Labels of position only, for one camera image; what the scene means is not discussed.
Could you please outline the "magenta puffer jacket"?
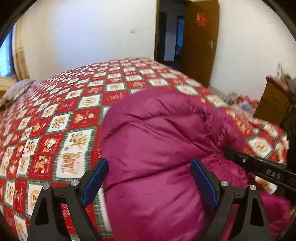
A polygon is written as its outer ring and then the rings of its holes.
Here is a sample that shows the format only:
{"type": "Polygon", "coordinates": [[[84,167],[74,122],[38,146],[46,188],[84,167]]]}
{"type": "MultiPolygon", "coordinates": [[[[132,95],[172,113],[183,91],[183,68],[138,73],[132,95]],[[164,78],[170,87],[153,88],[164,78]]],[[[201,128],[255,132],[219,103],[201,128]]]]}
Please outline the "magenta puffer jacket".
{"type": "Polygon", "coordinates": [[[163,88],[115,103],[101,128],[107,213],[116,240],[194,240],[213,217],[190,172],[200,158],[220,180],[246,188],[254,177],[224,157],[243,151],[224,110],[163,88]]]}

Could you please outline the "clothes pile on floor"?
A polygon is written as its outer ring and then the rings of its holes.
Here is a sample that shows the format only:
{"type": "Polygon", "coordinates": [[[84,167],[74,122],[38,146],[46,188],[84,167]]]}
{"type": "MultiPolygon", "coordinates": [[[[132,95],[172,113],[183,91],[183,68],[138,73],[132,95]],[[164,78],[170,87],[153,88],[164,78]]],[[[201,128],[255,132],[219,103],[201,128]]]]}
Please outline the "clothes pile on floor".
{"type": "Polygon", "coordinates": [[[234,105],[250,113],[254,113],[259,105],[258,100],[250,99],[247,95],[238,95],[235,92],[231,92],[227,95],[222,94],[220,97],[228,106],[234,105]]]}

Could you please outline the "grey clothes pile on dresser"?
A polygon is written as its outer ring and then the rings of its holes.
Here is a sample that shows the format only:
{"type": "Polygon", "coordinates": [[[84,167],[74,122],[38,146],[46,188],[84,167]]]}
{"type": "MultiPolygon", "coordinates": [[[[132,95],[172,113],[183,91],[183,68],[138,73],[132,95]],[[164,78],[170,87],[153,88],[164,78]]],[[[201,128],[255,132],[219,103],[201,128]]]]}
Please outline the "grey clothes pile on dresser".
{"type": "Polygon", "coordinates": [[[288,74],[285,74],[281,77],[281,81],[288,86],[288,90],[295,94],[296,92],[296,79],[292,79],[288,74]]]}

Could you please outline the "brown wooden dresser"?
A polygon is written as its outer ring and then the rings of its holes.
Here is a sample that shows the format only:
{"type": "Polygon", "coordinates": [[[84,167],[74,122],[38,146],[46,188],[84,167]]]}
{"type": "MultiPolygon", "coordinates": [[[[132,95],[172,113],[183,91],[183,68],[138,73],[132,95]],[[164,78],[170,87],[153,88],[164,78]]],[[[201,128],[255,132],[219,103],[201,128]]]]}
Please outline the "brown wooden dresser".
{"type": "Polygon", "coordinates": [[[279,126],[294,104],[295,95],[271,76],[267,76],[264,92],[253,117],[279,126]]]}

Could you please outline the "red patterned bedspread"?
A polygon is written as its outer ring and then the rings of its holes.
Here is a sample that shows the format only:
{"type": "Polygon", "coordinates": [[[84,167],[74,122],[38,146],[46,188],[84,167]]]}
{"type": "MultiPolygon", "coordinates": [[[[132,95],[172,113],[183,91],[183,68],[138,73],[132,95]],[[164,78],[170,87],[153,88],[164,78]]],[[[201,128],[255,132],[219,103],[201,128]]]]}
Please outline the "red patterned bedspread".
{"type": "MultiPolygon", "coordinates": [[[[103,157],[101,128],[109,109],[151,88],[178,91],[224,110],[242,133],[243,152],[285,162],[289,144],[279,126],[235,111],[182,72],[148,58],[78,67],[31,86],[1,111],[1,212],[20,240],[28,238],[42,187],[66,186],[103,157]]],[[[104,240],[116,240],[104,188],[86,211],[104,240]]]]}

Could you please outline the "striped grey pillow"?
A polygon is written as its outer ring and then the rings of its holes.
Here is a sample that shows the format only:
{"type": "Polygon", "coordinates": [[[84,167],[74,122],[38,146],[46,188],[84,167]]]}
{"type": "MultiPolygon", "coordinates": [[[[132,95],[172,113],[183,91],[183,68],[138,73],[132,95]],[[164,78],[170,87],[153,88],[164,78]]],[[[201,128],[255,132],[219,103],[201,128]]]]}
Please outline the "striped grey pillow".
{"type": "Polygon", "coordinates": [[[34,79],[23,79],[8,89],[1,97],[1,110],[16,102],[35,81],[34,79]]]}

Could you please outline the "beige wooden headboard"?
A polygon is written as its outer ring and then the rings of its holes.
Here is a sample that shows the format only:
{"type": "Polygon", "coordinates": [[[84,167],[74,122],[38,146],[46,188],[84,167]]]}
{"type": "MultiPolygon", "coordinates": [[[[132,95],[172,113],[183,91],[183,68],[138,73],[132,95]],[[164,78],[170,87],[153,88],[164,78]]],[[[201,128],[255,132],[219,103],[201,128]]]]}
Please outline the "beige wooden headboard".
{"type": "Polygon", "coordinates": [[[0,97],[2,97],[7,90],[17,83],[15,78],[0,77],[0,97]]]}

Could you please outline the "right beige curtain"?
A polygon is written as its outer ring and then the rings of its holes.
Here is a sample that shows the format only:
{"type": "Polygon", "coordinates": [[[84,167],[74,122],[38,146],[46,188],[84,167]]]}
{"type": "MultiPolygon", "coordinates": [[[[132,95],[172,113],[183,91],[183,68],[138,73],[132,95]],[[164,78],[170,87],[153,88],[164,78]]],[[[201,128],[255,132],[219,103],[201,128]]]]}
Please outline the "right beige curtain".
{"type": "Polygon", "coordinates": [[[17,81],[30,78],[22,41],[22,26],[23,18],[20,18],[13,27],[11,40],[13,64],[16,72],[17,81]]]}

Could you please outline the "brown wooden door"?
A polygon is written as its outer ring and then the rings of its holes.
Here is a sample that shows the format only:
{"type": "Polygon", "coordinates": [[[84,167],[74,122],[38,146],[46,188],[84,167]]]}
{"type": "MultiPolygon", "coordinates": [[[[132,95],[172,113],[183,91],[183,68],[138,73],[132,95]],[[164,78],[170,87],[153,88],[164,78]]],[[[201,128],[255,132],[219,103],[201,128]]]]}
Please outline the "brown wooden door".
{"type": "Polygon", "coordinates": [[[196,1],[185,8],[180,71],[204,87],[210,84],[218,39],[219,17],[218,1],[196,1]],[[205,27],[199,27],[195,21],[196,13],[200,11],[205,12],[209,20],[205,27]],[[208,45],[211,40],[214,43],[212,50],[208,45]]]}

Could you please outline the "red door decoration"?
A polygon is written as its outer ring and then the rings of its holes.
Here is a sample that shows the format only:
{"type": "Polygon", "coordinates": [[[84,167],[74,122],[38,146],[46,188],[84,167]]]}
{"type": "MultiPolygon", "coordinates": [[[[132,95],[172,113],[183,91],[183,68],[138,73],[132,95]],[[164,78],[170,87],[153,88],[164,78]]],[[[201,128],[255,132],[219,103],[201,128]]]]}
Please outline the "red door decoration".
{"type": "Polygon", "coordinates": [[[207,14],[200,11],[196,13],[195,21],[199,27],[205,27],[209,20],[207,14]]]}

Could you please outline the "window with dark frame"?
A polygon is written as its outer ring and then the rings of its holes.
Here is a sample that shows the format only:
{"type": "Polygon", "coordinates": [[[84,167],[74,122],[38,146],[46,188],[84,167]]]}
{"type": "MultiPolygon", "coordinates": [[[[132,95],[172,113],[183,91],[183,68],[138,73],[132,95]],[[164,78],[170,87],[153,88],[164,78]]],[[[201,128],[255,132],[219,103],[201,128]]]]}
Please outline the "window with dark frame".
{"type": "Polygon", "coordinates": [[[1,77],[9,77],[15,74],[12,53],[12,31],[10,31],[3,41],[0,50],[0,71],[1,77]]]}

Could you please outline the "dark wooden door frame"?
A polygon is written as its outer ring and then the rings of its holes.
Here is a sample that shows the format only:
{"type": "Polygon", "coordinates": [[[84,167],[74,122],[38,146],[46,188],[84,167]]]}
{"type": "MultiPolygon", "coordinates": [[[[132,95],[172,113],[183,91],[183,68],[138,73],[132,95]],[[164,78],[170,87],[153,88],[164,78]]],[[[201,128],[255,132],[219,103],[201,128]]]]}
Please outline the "dark wooden door frame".
{"type": "Polygon", "coordinates": [[[191,1],[157,1],[154,59],[173,62],[178,42],[178,21],[191,1]]]}

